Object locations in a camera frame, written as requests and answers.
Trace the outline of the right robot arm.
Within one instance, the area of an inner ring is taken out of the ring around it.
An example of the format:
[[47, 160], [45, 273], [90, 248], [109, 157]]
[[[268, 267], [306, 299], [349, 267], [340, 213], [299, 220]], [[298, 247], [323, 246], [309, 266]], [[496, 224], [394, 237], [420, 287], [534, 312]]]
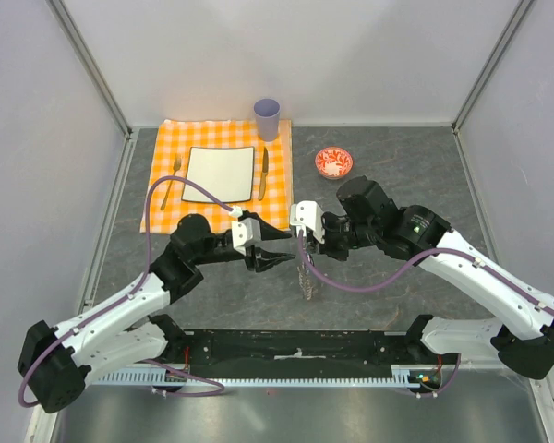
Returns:
[[336, 197], [342, 216], [323, 211], [315, 201], [293, 205], [290, 223], [303, 258], [315, 253], [345, 261], [351, 251], [375, 246], [403, 265], [386, 281], [355, 287], [354, 293], [383, 289], [415, 266], [450, 283], [492, 315], [486, 320], [419, 316], [404, 340], [411, 361], [422, 364], [435, 354], [459, 353], [499, 360], [523, 377], [546, 377], [554, 367], [554, 295], [515, 278], [432, 210], [397, 206], [365, 176], [344, 183]]

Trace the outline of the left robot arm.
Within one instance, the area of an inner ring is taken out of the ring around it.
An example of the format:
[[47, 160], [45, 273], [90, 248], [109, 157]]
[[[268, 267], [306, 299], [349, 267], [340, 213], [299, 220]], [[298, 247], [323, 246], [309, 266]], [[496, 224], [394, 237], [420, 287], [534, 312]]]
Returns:
[[53, 327], [43, 320], [29, 327], [18, 359], [19, 404], [56, 413], [109, 372], [158, 357], [176, 362], [184, 332], [158, 312], [202, 282], [199, 266], [243, 261], [261, 273], [293, 255], [265, 251], [259, 243], [291, 236], [249, 211], [225, 233], [213, 233], [202, 215], [182, 218], [163, 253], [126, 288]]

